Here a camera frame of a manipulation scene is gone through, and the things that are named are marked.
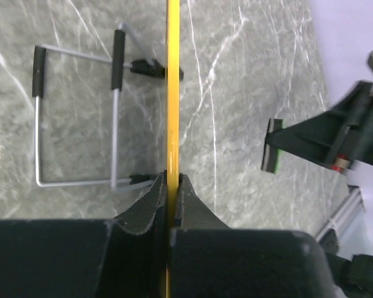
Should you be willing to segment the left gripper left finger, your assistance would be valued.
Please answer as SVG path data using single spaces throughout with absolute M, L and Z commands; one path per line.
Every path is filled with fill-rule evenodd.
M 0 220 L 0 297 L 163 297 L 166 177 L 111 219 Z

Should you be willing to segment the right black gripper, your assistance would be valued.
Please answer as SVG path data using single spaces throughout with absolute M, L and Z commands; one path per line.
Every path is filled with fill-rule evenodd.
M 358 82 L 331 109 L 271 133 L 267 143 L 339 173 L 373 166 L 373 82 Z

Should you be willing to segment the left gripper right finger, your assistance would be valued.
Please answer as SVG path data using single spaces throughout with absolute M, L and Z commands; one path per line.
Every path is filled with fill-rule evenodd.
M 234 229 L 200 200 L 185 174 L 170 232 L 172 297 L 334 297 L 326 255 L 298 230 Z

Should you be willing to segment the green whiteboard eraser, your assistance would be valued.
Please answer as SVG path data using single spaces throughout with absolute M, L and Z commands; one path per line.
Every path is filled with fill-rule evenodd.
M 277 131 L 283 129 L 282 119 L 269 119 L 267 125 L 267 131 L 264 140 L 264 150 L 262 155 L 261 170 L 267 173 L 275 174 L 279 163 L 280 150 L 277 147 L 273 147 L 267 143 L 267 137 Z

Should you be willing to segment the yellow framed whiteboard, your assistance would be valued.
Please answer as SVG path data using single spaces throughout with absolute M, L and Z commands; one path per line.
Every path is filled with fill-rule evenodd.
M 112 122 L 112 155 L 111 175 L 109 179 L 62 181 L 46 183 L 41 178 L 40 156 L 40 116 L 41 102 L 44 97 L 45 87 L 45 61 L 47 51 L 54 51 L 66 55 L 77 56 L 94 61 L 108 62 L 106 58 L 100 58 L 90 54 L 67 50 L 51 45 L 37 45 L 34 48 L 34 60 L 32 71 L 32 97 L 35 100 L 34 115 L 34 170 L 35 183 L 38 187 L 73 187 L 91 185 L 109 185 L 113 191 L 117 191 L 117 164 L 118 164 L 118 113 L 119 99 L 122 90 L 122 77 L 124 69 L 125 38 L 129 35 L 136 45 L 140 45 L 138 39 L 127 27 L 126 23 L 118 25 L 114 33 L 112 64 L 112 89 L 113 89 L 113 122 Z M 163 227 L 156 231 L 162 233 L 164 239 L 168 239 L 170 229 L 175 222 L 175 209 L 177 191 L 179 185 L 179 128 L 180 128 L 180 80 L 183 78 L 180 71 L 180 1 L 167 1 L 166 8 L 166 52 L 167 66 L 163 75 L 167 86 L 167 167 L 163 175 L 160 189 L 149 190 L 157 200 L 157 213 L 162 214 Z

